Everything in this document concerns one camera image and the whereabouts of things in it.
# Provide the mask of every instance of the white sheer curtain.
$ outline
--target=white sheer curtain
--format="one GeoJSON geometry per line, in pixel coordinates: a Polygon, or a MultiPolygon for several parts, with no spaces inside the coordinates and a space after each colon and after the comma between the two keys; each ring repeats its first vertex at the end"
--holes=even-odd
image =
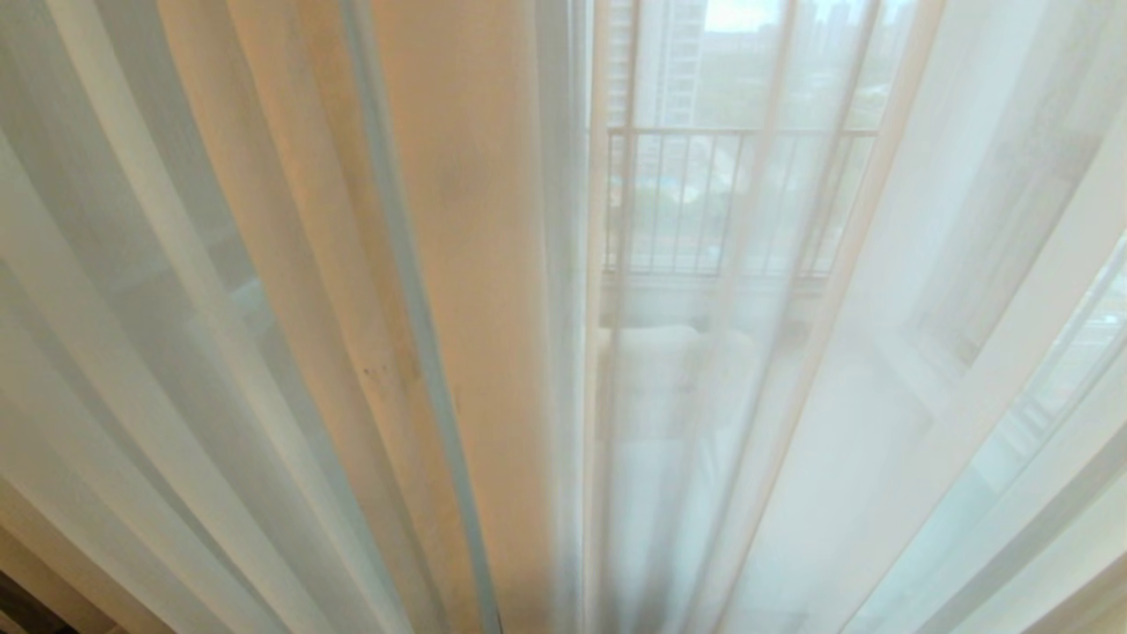
{"type": "Polygon", "coordinates": [[[15,0],[0,93],[83,634],[1125,625],[1124,0],[15,0]]]}

